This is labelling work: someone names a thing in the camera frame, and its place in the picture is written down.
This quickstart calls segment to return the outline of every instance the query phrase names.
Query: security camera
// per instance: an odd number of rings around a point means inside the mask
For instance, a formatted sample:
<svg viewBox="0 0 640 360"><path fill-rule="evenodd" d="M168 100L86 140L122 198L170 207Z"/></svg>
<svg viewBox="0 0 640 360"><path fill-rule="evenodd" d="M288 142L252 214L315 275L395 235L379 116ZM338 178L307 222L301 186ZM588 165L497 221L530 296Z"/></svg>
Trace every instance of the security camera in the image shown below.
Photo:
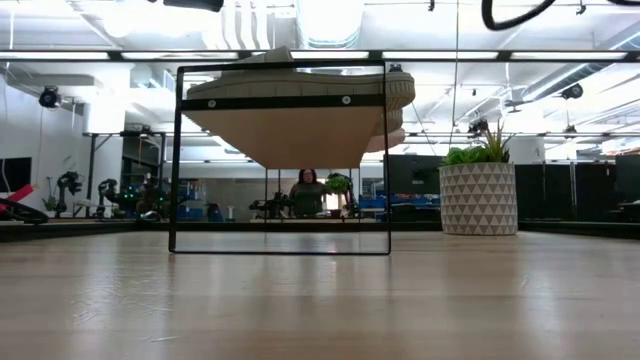
<svg viewBox="0 0 640 360"><path fill-rule="evenodd" d="M55 86L45 86L44 91L38 99L40 106L47 109L57 109L62 103L62 97L58 94L58 88Z"/></svg>
<svg viewBox="0 0 640 360"><path fill-rule="evenodd" d="M149 1L150 3L158 2L158 0L147 1ZM224 0L164 0L163 3L165 6L220 12L220 9L222 9L222 5L224 5Z"/></svg>

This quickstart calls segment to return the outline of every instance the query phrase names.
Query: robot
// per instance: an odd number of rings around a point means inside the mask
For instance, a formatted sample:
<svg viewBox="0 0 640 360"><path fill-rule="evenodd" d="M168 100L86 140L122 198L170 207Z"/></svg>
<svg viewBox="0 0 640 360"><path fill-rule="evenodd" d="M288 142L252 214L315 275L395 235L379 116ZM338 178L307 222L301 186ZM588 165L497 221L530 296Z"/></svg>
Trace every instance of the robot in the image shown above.
<svg viewBox="0 0 640 360"><path fill-rule="evenodd" d="M98 219L104 218L104 211L106 210L104 206L105 198L113 204L117 203L116 186L118 186L118 181L115 179L107 179L98 185L99 203L95 214Z"/></svg>
<svg viewBox="0 0 640 360"><path fill-rule="evenodd" d="M65 202L66 190L69 190L71 195L75 195L82 189L82 182L79 179L80 175L76 171L67 171L58 178L57 184L60 198L56 204L56 219L60 218L61 213L67 211L67 203Z"/></svg>

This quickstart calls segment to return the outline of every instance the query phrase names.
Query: black cable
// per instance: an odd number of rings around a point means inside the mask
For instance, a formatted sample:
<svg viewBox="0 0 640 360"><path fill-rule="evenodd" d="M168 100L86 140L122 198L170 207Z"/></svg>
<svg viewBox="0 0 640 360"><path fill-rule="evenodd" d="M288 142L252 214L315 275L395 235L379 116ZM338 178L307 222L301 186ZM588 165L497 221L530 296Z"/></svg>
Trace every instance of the black cable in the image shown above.
<svg viewBox="0 0 640 360"><path fill-rule="evenodd" d="M612 4L621 6L640 6L640 1L630 0L607 0ZM482 0L482 21L489 30L499 31L506 30L512 27L516 27L524 24L525 22L535 18L547 10L555 0L544 0L542 4L536 6L534 9L526 14L520 15L516 18L507 21L496 22L493 18L493 0Z"/></svg>

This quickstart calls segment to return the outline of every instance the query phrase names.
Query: monitor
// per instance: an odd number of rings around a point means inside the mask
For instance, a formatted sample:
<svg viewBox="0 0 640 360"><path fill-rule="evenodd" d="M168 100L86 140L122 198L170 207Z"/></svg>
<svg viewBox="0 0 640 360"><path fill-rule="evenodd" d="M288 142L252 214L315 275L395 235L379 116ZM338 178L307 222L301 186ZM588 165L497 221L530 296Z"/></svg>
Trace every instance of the monitor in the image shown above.
<svg viewBox="0 0 640 360"><path fill-rule="evenodd" d="M391 194L440 194L441 156L389 155Z"/></svg>
<svg viewBox="0 0 640 360"><path fill-rule="evenodd" d="M0 169L3 163L4 176L0 174L0 193L15 192L31 184L31 158L0 159Z"/></svg>
<svg viewBox="0 0 640 360"><path fill-rule="evenodd" d="M640 200L640 155L616 156L616 190L624 202Z"/></svg>

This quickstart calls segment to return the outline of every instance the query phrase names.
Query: fluorescent light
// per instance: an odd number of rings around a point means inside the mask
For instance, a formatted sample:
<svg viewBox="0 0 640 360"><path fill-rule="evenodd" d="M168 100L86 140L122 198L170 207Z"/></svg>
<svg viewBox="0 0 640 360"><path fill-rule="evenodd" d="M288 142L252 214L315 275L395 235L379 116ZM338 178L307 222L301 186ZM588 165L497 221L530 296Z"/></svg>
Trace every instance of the fluorescent light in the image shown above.
<svg viewBox="0 0 640 360"><path fill-rule="evenodd" d="M150 52L150 51L126 51L122 57L127 60L237 60L236 52Z"/></svg>
<svg viewBox="0 0 640 360"><path fill-rule="evenodd" d="M109 60L103 51L1 51L0 60Z"/></svg>
<svg viewBox="0 0 640 360"><path fill-rule="evenodd" d="M210 163L226 163L226 164L238 164L238 163L249 163L251 160L208 160Z"/></svg>
<svg viewBox="0 0 640 360"><path fill-rule="evenodd" d="M172 164L173 160L167 160L167 164ZM203 160L180 160L180 164L202 164Z"/></svg>
<svg viewBox="0 0 640 360"><path fill-rule="evenodd" d="M366 59L368 51L292 51L291 56L298 59Z"/></svg>
<svg viewBox="0 0 640 360"><path fill-rule="evenodd" d="M495 59L498 56L497 51L459 51L458 59L465 60L486 60ZM455 60L455 51L384 51L382 58L387 60L431 60L431 59L448 59Z"/></svg>
<svg viewBox="0 0 640 360"><path fill-rule="evenodd" d="M204 76L204 75L185 75L184 76L185 82L209 82L213 80L214 79L211 76Z"/></svg>
<svg viewBox="0 0 640 360"><path fill-rule="evenodd" d="M218 135L213 135L213 141L217 142L220 146L222 146L223 149L227 149L230 151L238 151L233 146L229 145L228 142L222 140L222 138Z"/></svg>
<svg viewBox="0 0 640 360"><path fill-rule="evenodd" d="M175 135L173 133L167 133L168 137L175 137ZM201 137L201 138L208 138L209 135L207 135L207 133L182 133L180 134L180 137Z"/></svg>
<svg viewBox="0 0 640 360"><path fill-rule="evenodd" d="M153 85L154 87L158 88L158 89L162 89L162 85L160 85L160 83L158 83L157 81L155 81L153 78L149 79L149 83L151 85Z"/></svg>
<svg viewBox="0 0 640 360"><path fill-rule="evenodd" d="M518 51L511 55L514 60L619 60L627 55L623 51L603 52L545 52L545 51Z"/></svg>

